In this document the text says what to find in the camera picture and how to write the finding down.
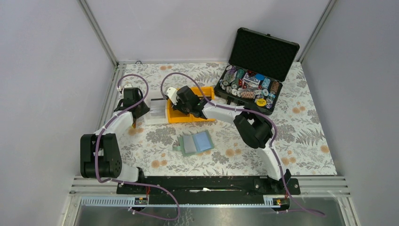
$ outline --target gray floor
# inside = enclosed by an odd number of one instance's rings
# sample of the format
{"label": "gray floor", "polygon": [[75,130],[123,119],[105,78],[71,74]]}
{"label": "gray floor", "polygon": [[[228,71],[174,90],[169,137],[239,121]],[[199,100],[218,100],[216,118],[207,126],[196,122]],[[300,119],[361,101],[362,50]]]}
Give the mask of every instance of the gray floor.
{"label": "gray floor", "polygon": [[[177,221],[158,220],[141,215],[132,215],[127,208],[82,206],[77,226],[344,226],[338,203],[331,198],[307,198],[307,208],[318,209],[326,218],[308,213],[293,212],[275,214],[267,208],[181,208]],[[146,208],[146,213],[174,217],[175,208]]]}

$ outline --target orange tray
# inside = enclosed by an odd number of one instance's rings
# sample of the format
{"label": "orange tray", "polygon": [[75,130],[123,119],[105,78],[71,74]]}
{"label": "orange tray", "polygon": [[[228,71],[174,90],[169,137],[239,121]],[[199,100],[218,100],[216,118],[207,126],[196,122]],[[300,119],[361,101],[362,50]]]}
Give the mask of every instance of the orange tray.
{"label": "orange tray", "polygon": [[[191,90],[194,92],[199,97],[202,97],[202,94],[198,87],[192,87]],[[212,100],[215,99],[215,92],[213,91],[213,87],[201,87],[202,92],[207,97],[211,97]],[[202,118],[196,118],[192,114],[185,115],[181,113],[179,110],[174,110],[172,108],[172,102],[170,99],[168,99],[168,121],[169,123],[180,123],[180,122],[193,122],[193,121],[215,121],[215,119],[202,119]]]}

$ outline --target black foam lining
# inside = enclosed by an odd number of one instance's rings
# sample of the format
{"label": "black foam lining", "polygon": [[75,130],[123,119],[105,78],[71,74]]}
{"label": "black foam lining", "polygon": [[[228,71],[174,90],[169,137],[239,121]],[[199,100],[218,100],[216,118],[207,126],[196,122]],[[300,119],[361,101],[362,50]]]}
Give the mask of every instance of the black foam lining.
{"label": "black foam lining", "polygon": [[229,63],[284,81],[298,50],[296,43],[239,28]]}

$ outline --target poker chip set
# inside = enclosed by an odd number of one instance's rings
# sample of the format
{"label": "poker chip set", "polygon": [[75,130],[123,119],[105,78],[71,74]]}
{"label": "poker chip set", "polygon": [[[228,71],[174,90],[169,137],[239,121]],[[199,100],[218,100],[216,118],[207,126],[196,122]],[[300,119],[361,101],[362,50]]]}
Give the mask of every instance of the poker chip set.
{"label": "poker chip set", "polygon": [[266,115],[274,111],[299,45],[239,28],[215,95],[238,105],[253,102]]}

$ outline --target orange flower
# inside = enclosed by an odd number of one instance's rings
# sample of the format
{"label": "orange flower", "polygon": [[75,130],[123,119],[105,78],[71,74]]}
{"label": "orange flower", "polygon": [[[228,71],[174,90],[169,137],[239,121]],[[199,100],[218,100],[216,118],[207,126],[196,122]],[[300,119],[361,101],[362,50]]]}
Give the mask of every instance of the orange flower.
{"label": "orange flower", "polygon": [[151,162],[151,167],[158,168],[160,166],[160,162],[158,160],[154,160]]}
{"label": "orange flower", "polygon": [[320,150],[321,150],[322,153],[329,153],[330,152],[330,149],[326,145],[322,145],[320,147]]}
{"label": "orange flower", "polygon": [[284,165],[288,165],[289,164],[289,160],[286,157],[281,158],[281,161],[283,162]]}
{"label": "orange flower", "polygon": [[228,156],[228,157],[232,157],[233,155],[234,155],[234,151],[233,151],[233,149],[227,149],[226,150],[226,155]]}
{"label": "orange flower", "polygon": [[292,109],[292,112],[294,112],[295,114],[298,114],[298,113],[300,113],[301,111],[300,111],[297,107],[294,107],[294,108]]}
{"label": "orange flower", "polygon": [[131,136],[134,136],[136,134],[136,129],[131,126],[129,128],[128,134]]}

